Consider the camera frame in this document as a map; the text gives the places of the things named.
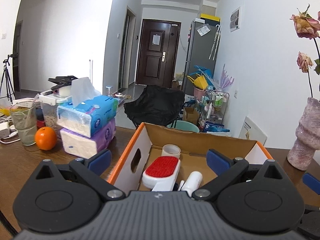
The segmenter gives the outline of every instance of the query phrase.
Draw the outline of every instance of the tissue pack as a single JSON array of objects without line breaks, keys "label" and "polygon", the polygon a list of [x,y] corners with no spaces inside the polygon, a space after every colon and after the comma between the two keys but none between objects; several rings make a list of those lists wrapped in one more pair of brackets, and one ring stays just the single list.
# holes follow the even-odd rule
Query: tissue pack
[{"label": "tissue pack", "polygon": [[118,101],[108,96],[97,96],[77,106],[63,103],[57,108],[57,124],[90,138],[116,116],[117,107]]},{"label": "tissue pack", "polygon": [[89,159],[98,152],[107,148],[116,133],[114,118],[102,127],[94,136],[87,138],[83,135],[63,128],[60,130],[63,148],[66,153]]}]

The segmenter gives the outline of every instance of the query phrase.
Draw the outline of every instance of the gray ribbed surface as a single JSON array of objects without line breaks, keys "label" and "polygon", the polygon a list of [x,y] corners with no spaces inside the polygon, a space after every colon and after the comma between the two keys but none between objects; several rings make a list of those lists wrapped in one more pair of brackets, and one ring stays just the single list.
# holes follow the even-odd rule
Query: gray ribbed surface
[{"label": "gray ribbed surface", "polygon": [[232,228],[218,217],[211,204],[188,197],[186,192],[135,191],[121,201],[107,203],[87,226],[61,235],[38,235],[28,231],[15,240],[302,240],[295,232],[256,236]]}]

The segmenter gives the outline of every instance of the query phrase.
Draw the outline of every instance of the blue gripper pad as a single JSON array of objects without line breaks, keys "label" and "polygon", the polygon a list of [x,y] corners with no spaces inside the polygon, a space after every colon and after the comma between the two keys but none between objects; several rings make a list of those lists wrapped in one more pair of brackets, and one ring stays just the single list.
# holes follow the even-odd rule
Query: blue gripper pad
[{"label": "blue gripper pad", "polygon": [[85,162],[88,162],[87,166],[90,171],[100,176],[111,164],[111,151],[103,150]]},{"label": "blue gripper pad", "polygon": [[219,155],[222,155],[222,154],[219,154],[218,152],[214,152],[212,150],[209,150],[207,152],[207,156],[206,156],[207,165],[218,176],[231,167],[231,164],[230,164],[231,160],[227,161],[227,159],[228,159],[227,157],[225,157],[225,159],[224,159]]},{"label": "blue gripper pad", "polygon": [[309,188],[311,188],[314,192],[320,195],[320,181],[317,180],[314,176],[309,173],[305,173],[302,177],[302,181]]}]

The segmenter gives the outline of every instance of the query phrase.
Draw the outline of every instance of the plastic basin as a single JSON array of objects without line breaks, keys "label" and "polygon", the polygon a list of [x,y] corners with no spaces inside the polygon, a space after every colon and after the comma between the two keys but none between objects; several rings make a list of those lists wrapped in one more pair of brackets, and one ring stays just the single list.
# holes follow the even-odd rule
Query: plastic basin
[{"label": "plastic basin", "polygon": [[190,132],[199,132],[200,131],[199,128],[196,125],[194,125],[193,123],[186,122],[186,121],[180,121],[180,120],[177,121],[177,125],[175,128],[178,130],[190,131]]}]

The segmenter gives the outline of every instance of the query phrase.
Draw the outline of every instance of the orange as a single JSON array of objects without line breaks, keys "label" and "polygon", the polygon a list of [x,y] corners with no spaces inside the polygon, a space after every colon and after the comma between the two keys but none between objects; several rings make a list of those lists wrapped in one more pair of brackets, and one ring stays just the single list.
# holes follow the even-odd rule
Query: orange
[{"label": "orange", "polygon": [[57,135],[51,127],[42,127],[35,134],[37,146],[44,151],[51,150],[57,143]]}]

